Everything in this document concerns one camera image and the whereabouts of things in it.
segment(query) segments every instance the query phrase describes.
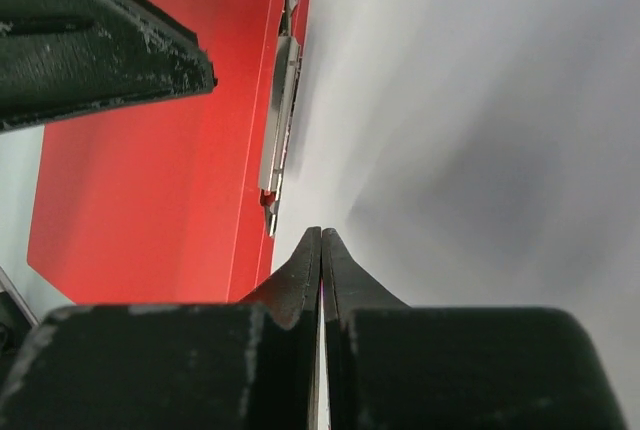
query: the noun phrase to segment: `silver metal latch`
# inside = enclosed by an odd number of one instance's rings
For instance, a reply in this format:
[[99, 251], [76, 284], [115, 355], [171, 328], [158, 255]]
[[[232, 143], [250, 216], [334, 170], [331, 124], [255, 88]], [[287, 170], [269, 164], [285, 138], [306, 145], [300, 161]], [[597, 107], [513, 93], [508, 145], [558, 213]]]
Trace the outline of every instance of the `silver metal latch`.
[[298, 0], [284, 0], [262, 147], [259, 186], [269, 236], [273, 236], [276, 231], [287, 145], [300, 75], [301, 49], [293, 36], [293, 13], [297, 5]]

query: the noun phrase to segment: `white background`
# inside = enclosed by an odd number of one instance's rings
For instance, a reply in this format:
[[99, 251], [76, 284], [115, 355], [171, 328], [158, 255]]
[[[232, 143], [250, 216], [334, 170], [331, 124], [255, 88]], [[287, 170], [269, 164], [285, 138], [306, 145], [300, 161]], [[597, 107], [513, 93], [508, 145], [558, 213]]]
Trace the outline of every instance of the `white background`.
[[640, 0], [312, 0], [274, 265], [310, 225], [411, 304], [543, 304], [640, 428]]

